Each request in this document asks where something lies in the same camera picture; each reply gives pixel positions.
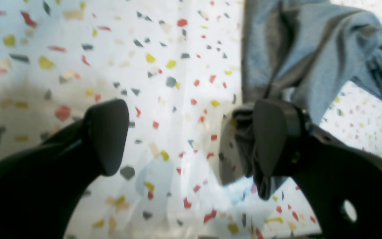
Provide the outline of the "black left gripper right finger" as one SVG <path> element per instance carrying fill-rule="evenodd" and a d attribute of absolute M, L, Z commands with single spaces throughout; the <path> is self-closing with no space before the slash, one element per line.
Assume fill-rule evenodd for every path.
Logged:
<path fill-rule="evenodd" d="M 292 178 L 326 239 L 382 239 L 382 159 L 351 148 L 280 100 L 253 109 L 254 182 L 267 199 L 267 180 Z"/>

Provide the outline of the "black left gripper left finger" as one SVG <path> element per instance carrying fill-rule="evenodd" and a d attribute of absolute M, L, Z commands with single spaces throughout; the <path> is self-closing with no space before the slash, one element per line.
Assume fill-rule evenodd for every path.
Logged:
<path fill-rule="evenodd" d="M 124 100 L 90 107 L 42 144 L 0 161 L 0 239 L 62 239 L 87 187 L 119 170 L 129 127 Z"/>

